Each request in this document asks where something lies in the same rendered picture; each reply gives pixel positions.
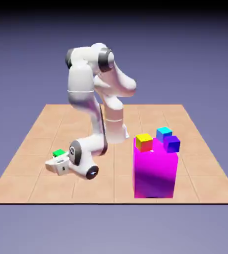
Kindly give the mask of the large magenta box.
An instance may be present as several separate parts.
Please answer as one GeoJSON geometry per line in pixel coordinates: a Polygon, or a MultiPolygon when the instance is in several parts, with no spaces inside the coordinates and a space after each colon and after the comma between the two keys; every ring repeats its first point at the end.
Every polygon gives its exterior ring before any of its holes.
{"type": "Polygon", "coordinates": [[[165,151],[153,139],[153,149],[140,152],[133,146],[133,190],[135,198],[173,198],[178,155],[165,151]]]}

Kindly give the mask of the small purple cube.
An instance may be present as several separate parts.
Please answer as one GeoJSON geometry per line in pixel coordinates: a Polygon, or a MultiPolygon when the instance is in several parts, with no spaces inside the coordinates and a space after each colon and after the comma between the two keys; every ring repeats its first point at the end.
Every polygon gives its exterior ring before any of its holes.
{"type": "Polygon", "coordinates": [[[171,135],[164,138],[164,149],[167,153],[178,153],[180,149],[180,140],[177,136],[171,135]]]}

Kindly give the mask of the small yellow cube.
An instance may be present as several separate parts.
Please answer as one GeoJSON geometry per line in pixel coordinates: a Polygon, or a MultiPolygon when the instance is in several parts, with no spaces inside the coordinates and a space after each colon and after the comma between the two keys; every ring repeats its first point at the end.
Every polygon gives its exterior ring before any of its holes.
{"type": "Polygon", "coordinates": [[[140,152],[151,151],[153,148],[153,138],[148,133],[138,134],[135,137],[135,146],[140,152]]]}

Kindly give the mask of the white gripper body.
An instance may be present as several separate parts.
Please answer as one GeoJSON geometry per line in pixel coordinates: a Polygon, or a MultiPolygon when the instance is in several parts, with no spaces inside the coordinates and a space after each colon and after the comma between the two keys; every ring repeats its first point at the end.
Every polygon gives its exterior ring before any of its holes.
{"type": "Polygon", "coordinates": [[[69,173],[69,157],[66,154],[54,157],[45,162],[45,166],[48,170],[53,171],[57,174],[68,174],[69,173]]]}

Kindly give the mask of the small cyan cube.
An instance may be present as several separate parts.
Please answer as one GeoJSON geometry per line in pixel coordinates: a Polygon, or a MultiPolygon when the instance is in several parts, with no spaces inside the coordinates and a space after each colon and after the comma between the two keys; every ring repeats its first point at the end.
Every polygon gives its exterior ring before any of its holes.
{"type": "Polygon", "coordinates": [[[156,130],[156,138],[161,143],[164,142],[164,138],[167,136],[172,136],[172,130],[168,127],[160,127],[156,130]]]}

